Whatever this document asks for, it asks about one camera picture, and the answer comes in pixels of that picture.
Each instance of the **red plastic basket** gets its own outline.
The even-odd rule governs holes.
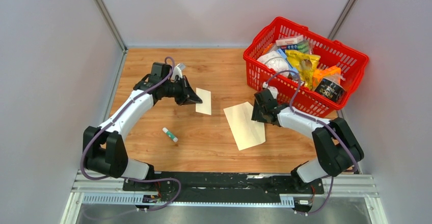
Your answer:
[[[308,88],[301,87],[300,92],[295,97],[294,106],[305,113],[318,117],[325,117],[335,109],[342,109],[351,94],[359,86],[365,67],[369,62],[369,57],[343,45],[339,41],[331,41],[313,33],[306,26],[296,24],[283,17],[275,18],[270,25],[266,26],[254,38],[252,44],[244,51],[243,58],[246,61],[248,85],[257,91],[262,89],[262,84],[276,72],[258,62],[257,59],[276,40],[296,35],[304,35],[306,40],[311,41],[313,53],[321,56],[318,64],[319,69],[326,69],[334,65],[341,68],[341,73],[345,78],[345,81],[341,80],[341,85],[345,89],[345,93],[340,101],[335,103]],[[290,101],[298,84],[291,79],[278,75],[270,81],[269,86],[278,89],[278,102],[284,103]]]

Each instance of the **small piece of paper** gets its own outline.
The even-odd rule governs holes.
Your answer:
[[[197,88],[198,97],[203,100],[203,103],[197,103],[195,106],[195,112],[210,115],[211,116],[211,92]]]
[[[247,149],[265,142],[264,123],[253,121],[253,106],[242,103],[224,109],[228,124],[239,150]]]

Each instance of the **white wall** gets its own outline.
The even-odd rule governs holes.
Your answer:
[[[121,50],[93,0],[0,0],[0,222],[59,223]]]
[[[247,46],[277,16],[327,36],[348,0],[103,0],[128,46]]]
[[[358,0],[337,39],[369,55],[346,114],[389,223],[430,223],[432,0]]]

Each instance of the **cable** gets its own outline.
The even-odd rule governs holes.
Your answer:
[[[84,160],[85,160],[85,157],[86,157],[86,155],[87,155],[87,153],[88,153],[88,151],[89,151],[89,149],[90,149],[90,147],[92,147],[92,145],[94,144],[94,142],[96,141],[96,139],[98,139],[99,138],[99,136],[102,134],[102,133],[104,133],[108,128],[110,128],[112,125],[114,125],[115,124],[115,122],[120,118],[120,116],[129,108],[129,106],[132,104],[132,103],[134,103],[135,102],[135,100],[137,100],[137,99],[139,99],[140,97],[142,97],[142,96],[144,96],[145,94],[148,94],[149,92],[151,92],[151,91],[153,91],[154,89],[156,89],[157,87],[159,87],[160,85],[162,85],[166,80],[168,80],[169,78],[171,78],[171,76],[172,76],[172,74],[173,74],[173,71],[174,71],[174,67],[175,67],[175,61],[174,61],[174,59],[172,58],[172,57],[166,57],[165,58],[165,64],[167,63],[167,60],[168,59],[170,59],[171,60],[171,62],[172,62],[172,67],[171,67],[171,69],[170,69],[170,72],[168,73],[168,75],[166,76],[166,77],[164,77],[160,82],[158,82],[158,83],[156,83],[154,86],[152,86],[152,87],[150,87],[150,88],[148,88],[147,90],[145,90],[145,91],[143,91],[142,93],[139,93],[138,95],[136,95],[135,97],[133,97],[118,113],[117,113],[117,115],[111,120],[111,122],[109,122],[106,126],[104,126],[100,131],[98,131],[95,135],[94,135],[94,137],[89,141],[89,143],[87,144],[87,146],[84,148],[84,150],[83,150],[83,154],[82,154],[82,156],[81,156],[81,160],[80,160],[80,162],[79,162],[79,168],[80,168],[80,170],[81,170],[81,173],[87,178],[87,179],[89,179],[89,180],[94,180],[94,181],[96,181],[96,180],[101,180],[101,179],[105,179],[105,178],[107,178],[108,176],[102,176],[102,177],[92,177],[92,176],[89,176],[87,173],[86,173],[86,170],[85,170],[85,168],[84,168]],[[166,207],[166,206],[168,206],[170,203],[172,203],[177,197],[178,197],[178,195],[180,194],[180,190],[181,190],[181,183],[180,183],[180,181],[179,180],[177,180],[177,179],[175,179],[175,178],[162,178],[162,179],[156,179],[156,180],[140,180],[140,179],[134,179],[134,178],[129,178],[129,180],[132,180],[132,181],[135,181],[135,182],[143,182],[143,183],[150,183],[150,182],[159,182],[159,181],[175,181],[175,182],[177,182],[178,183],[178,190],[177,190],[177,193],[175,194],[175,196],[172,198],[172,199],[170,199],[169,201],[167,201],[165,204],[163,204],[163,205],[161,205],[161,206],[158,206],[158,207],[156,207],[156,208],[152,208],[152,209],[148,209],[148,210],[146,210],[146,211],[155,211],[155,210],[160,210],[160,209],[162,209],[162,208],[164,208],[164,207]],[[84,213],[84,216],[85,217],[87,217],[87,218],[89,218],[89,219],[92,219],[92,220],[106,220],[106,219],[111,219],[111,218],[115,218],[115,217],[117,217],[117,216],[120,216],[120,215],[123,215],[123,214],[125,214],[125,213],[131,213],[131,212],[134,212],[135,210],[133,210],[133,211],[127,211],[127,212],[124,212],[124,213],[121,213],[121,214],[118,214],[118,215],[116,215],[116,216],[112,216],[112,217],[108,217],[108,218],[104,218],[104,219],[92,219],[92,217],[90,217],[89,218],[89,216],[86,216],[86,214]]]
[[[276,74],[274,74],[272,77],[270,77],[268,80],[267,80],[267,84],[269,84],[269,82],[273,79],[273,78],[275,78],[277,75],[279,75],[279,74],[281,74],[281,73],[284,73],[284,72],[289,72],[289,73],[292,73],[292,74],[294,74],[294,75],[296,75],[296,78],[297,78],[297,80],[298,80],[298,83],[299,83],[299,85],[297,86],[297,89],[296,89],[296,91],[294,92],[294,95],[292,96],[292,98],[291,98],[291,100],[289,101],[289,108],[291,109],[291,111],[292,112],[294,112],[294,114],[295,115],[299,115],[299,116],[301,116],[301,117],[303,117],[303,118],[306,118],[306,119],[309,119],[309,120],[311,120],[311,121],[314,121],[314,122],[317,122],[317,123],[320,123],[321,125],[323,125],[333,136],[334,136],[334,138],[336,138],[336,140],[337,141],[339,141],[339,144],[342,146],[342,148],[345,150],[345,152],[347,153],[347,155],[348,155],[348,157],[351,159],[351,161],[353,162],[353,165],[354,165],[354,169],[353,170],[350,170],[350,171],[347,171],[347,172],[356,172],[358,169],[359,169],[359,165],[358,165],[358,163],[357,163],[357,161],[356,161],[356,159],[354,158],[354,156],[353,156],[353,154],[349,151],[349,149],[346,147],[346,145],[345,145],[345,143],[342,141],[342,139],[338,136],[338,134],[336,134],[336,132],[329,126],[329,125],[327,125],[327,123],[325,123],[324,121],[321,121],[321,120],[316,120],[314,117],[311,117],[311,116],[309,116],[309,115],[307,115],[307,114],[304,114],[304,113],[302,113],[302,112],[299,112],[299,111],[295,111],[294,110],[294,108],[292,107],[292,105],[293,105],[293,103],[294,103],[294,98],[297,96],[297,94],[299,93],[299,91],[300,91],[300,87],[302,86],[302,80],[300,79],[300,75],[297,73],[297,72],[294,72],[294,71],[292,71],[292,70],[283,70],[283,71],[279,71],[279,72],[277,72]],[[324,206],[327,204],[327,201],[329,200],[329,198],[330,198],[330,194],[331,194],[331,192],[332,192],[332,188],[333,188],[333,180],[334,180],[334,178],[332,177],[332,179],[331,179],[331,182],[330,182],[330,187],[329,187],[329,192],[327,193],[327,197],[326,197],[326,199],[324,200],[324,203],[317,209],[317,210],[314,210],[314,211],[312,211],[312,212],[307,212],[307,213],[303,213],[304,215],[312,215],[312,214],[316,214],[316,213],[318,213],[319,211],[321,211],[323,208],[324,208]]]

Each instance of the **wooden tabletop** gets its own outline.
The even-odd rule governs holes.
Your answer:
[[[289,173],[316,157],[313,141],[295,131],[265,125],[266,142],[239,151],[224,108],[250,102],[254,89],[246,84],[244,49],[130,49],[111,114],[127,99],[133,86],[153,62],[172,56],[184,63],[191,86],[211,91],[212,115],[195,112],[194,105],[178,106],[164,98],[145,113],[126,139],[130,158],[154,165],[156,171]],[[162,132],[178,137],[173,142]]]

